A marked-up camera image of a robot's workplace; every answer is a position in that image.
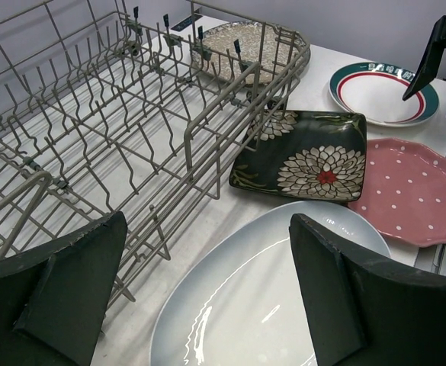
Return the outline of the black square floral plate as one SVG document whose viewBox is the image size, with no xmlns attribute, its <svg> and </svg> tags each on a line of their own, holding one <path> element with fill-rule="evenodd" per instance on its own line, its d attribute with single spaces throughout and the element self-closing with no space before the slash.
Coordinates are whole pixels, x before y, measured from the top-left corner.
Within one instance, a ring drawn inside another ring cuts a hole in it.
<svg viewBox="0 0 446 366">
<path fill-rule="evenodd" d="M 304 200 L 356 201 L 364 185 L 362 114 L 266 111 L 249 124 L 229 174 L 234 188 Z"/>
</svg>

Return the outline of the speckled beige blue round plate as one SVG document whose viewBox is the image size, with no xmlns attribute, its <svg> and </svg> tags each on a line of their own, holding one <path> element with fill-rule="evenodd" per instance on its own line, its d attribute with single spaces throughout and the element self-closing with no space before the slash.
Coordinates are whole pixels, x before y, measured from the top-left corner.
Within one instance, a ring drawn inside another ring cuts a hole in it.
<svg viewBox="0 0 446 366">
<path fill-rule="evenodd" d="M 300 75 L 310 62 L 310 46 L 303 37 L 276 24 L 235 21 L 203 32 L 191 52 L 192 66 L 224 82 L 232 82 L 242 73 L 240 63 L 260 63 L 259 85 L 267 85 L 297 56 Z"/>
</svg>

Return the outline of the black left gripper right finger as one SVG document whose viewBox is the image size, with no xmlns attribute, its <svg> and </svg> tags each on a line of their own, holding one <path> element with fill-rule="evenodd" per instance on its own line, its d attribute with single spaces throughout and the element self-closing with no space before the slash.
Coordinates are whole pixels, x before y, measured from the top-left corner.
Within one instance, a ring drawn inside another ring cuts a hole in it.
<svg viewBox="0 0 446 366">
<path fill-rule="evenodd" d="M 446 365 L 446 277 L 298 213 L 290 247 L 320 365 Z"/>
</svg>

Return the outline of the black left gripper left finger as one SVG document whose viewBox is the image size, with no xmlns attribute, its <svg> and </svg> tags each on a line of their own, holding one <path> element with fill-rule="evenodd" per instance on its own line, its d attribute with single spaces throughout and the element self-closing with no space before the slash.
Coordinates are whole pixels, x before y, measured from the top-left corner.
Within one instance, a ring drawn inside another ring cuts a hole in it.
<svg viewBox="0 0 446 366">
<path fill-rule="evenodd" d="M 118 211 L 0 261 L 0 365 L 89 365 L 127 238 Z"/>
</svg>

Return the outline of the white plate teal red rim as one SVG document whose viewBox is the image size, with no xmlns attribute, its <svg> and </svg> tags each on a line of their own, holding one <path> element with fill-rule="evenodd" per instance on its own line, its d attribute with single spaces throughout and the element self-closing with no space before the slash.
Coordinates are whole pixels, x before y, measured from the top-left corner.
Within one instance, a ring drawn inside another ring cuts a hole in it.
<svg viewBox="0 0 446 366">
<path fill-rule="evenodd" d="M 329 93 L 346 111 L 363 114 L 382 127 L 411 127 L 435 116 L 438 93 L 427 85 L 404 101 L 415 73 L 387 63 L 362 62 L 344 66 L 329 80 Z"/>
</svg>

